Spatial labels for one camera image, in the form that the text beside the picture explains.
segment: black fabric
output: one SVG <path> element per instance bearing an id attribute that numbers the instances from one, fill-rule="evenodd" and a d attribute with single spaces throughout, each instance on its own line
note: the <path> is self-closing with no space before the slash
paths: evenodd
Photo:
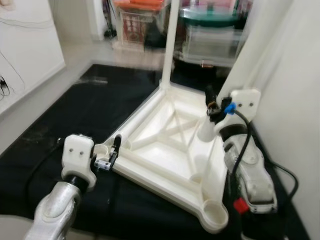
<path id="1" fill-rule="evenodd" d="M 189 76 L 185 82 L 183 75 L 175 71 L 173 81 L 189 87 L 198 81 L 196 87 L 204 90 L 205 74 L 194 76 L 191 81 Z M 24 183 L 57 138 L 84 134 L 96 143 L 104 141 L 157 88 L 160 77 L 161 73 L 154 71 L 93 65 L 1 156 L 0 214 L 32 219 L 39 201 L 60 179 L 62 149 L 35 173 L 29 192 L 31 209 L 24 201 Z M 220 85 L 214 77 L 210 81 Z M 272 168 L 270 173 L 279 200 L 284 200 L 286 193 L 278 176 Z M 240 217 L 227 194 L 223 202 L 229 212 L 228 225 L 220 234 L 212 235 L 196 217 L 134 182 L 114 172 L 100 171 L 96 176 L 94 190 L 84 195 L 78 210 L 73 225 L 76 229 L 122 239 L 240 239 Z M 308 239 L 292 206 L 289 217 L 289 239 Z"/>

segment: white plastic base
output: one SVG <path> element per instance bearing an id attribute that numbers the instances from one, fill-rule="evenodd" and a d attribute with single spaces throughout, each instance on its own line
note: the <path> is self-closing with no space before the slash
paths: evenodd
<path id="1" fill-rule="evenodd" d="M 227 169 L 222 139 L 204 142 L 198 137 L 206 110 L 204 94 L 159 89 L 103 144 L 110 148 L 121 134 L 115 171 L 196 215 L 205 230 L 217 233 L 228 223 L 222 204 Z"/>

